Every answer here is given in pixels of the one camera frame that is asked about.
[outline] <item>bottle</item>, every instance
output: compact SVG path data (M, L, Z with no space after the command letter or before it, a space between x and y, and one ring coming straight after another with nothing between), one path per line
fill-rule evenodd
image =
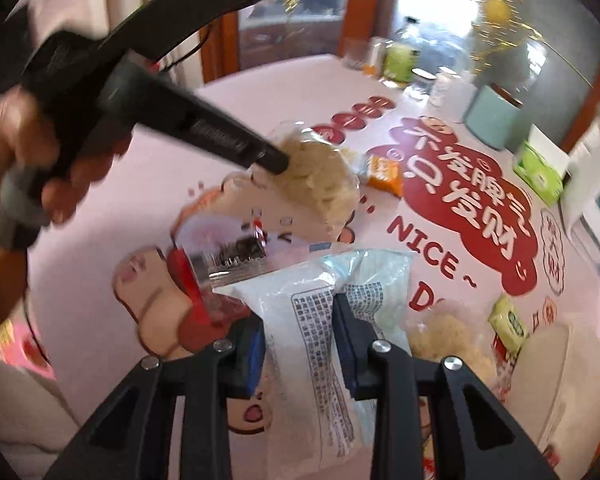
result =
M390 41L386 47L384 72L382 77L387 86L406 88L413 77L414 69L420 55L422 38L418 29L418 20L407 16L404 25L395 33L396 40Z

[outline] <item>beige snack food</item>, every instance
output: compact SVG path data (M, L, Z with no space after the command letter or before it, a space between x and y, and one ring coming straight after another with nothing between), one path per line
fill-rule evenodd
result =
M464 361L487 386L496 380L496 365L473 342L467 325L451 314L432 315L427 324L407 332L411 354L420 359L440 362L448 355Z
M311 130L294 131L280 149L289 156L289 167L273 176L275 186L339 232L360 200L358 178L342 154Z

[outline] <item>pink tablecloth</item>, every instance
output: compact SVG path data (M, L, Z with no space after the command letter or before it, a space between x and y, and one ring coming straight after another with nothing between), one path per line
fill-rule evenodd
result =
M318 130L334 142L401 161L405 200L363 189L342 239L418 252L406 316L453 298L486 318L504 290L531 329L579 316L600 338L600 280L566 240L556 210L512 172L509 152L485 147L461 124L419 120L440 113L330 56L240 73L199 94L261 134L280 121L301 120L322 125ZM145 354L135 322L112 290L116 266L142 247L168 252L181 209L217 192L214 186L232 171L136 128L128 155L76 218L43 234L31 251L37 324L59 386L81 420ZM293 230L284 230L292 239Z

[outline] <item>snack package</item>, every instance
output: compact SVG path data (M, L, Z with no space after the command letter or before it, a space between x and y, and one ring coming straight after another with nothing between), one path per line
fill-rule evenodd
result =
M493 326L507 351L513 357L517 356L526 338L529 337L529 330L520 319L511 298L506 294L500 296L500 299L493 306L489 323Z
M353 313L379 337L407 349L400 326L412 255L349 250L214 288L264 321L272 370L266 478L298 478L341 464L372 442L375 405L354 402L342 379L331 331L333 295L345 293Z
M290 160L289 167L268 180L292 202L328 225L334 239L360 200L360 183L340 150L301 123L282 123L272 138Z
M342 149L344 157L358 176L360 183L380 191L402 197L402 172L400 163L384 156L361 155Z
M410 318L407 326L414 357L440 362L445 356L458 356L487 387L494 388L498 376L489 332L484 319L451 300L440 300L417 319Z

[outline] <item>silver bolt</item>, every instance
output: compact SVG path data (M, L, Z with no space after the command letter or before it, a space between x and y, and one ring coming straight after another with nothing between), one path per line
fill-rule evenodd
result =
M455 372L462 368L462 359L456 357L455 355L451 355L449 357L445 357L445 368Z
M216 352L228 352L234 347L234 344L228 339L217 339L214 341L214 350Z
M160 366L160 359L158 359L155 355L147 355L142 358L140 361L140 366L143 370L153 370Z
M386 354L389 350L391 350L391 343L385 341L384 339L376 339L371 343L371 348L373 348L379 354Z

